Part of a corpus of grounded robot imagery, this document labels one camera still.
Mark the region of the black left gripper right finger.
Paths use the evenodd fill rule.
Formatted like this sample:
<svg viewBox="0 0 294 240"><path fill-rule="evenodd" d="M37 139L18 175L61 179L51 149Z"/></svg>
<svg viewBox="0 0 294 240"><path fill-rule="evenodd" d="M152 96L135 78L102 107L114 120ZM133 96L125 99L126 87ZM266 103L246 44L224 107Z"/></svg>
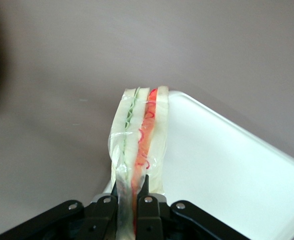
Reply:
<svg viewBox="0 0 294 240"><path fill-rule="evenodd" d="M149 192L149 176L145 176L142 189L137 196L136 239L165 240L162 216L168 208L166 197Z"/></svg>

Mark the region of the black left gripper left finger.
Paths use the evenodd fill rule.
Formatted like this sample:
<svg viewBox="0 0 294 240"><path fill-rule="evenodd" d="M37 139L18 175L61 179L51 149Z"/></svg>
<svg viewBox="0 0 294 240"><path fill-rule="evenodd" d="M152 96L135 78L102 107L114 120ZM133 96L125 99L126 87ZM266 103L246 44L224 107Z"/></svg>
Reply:
<svg viewBox="0 0 294 240"><path fill-rule="evenodd" d="M117 230L118 195L114 185L111 192L95 196L86 209L85 239L114 240Z"/></svg>

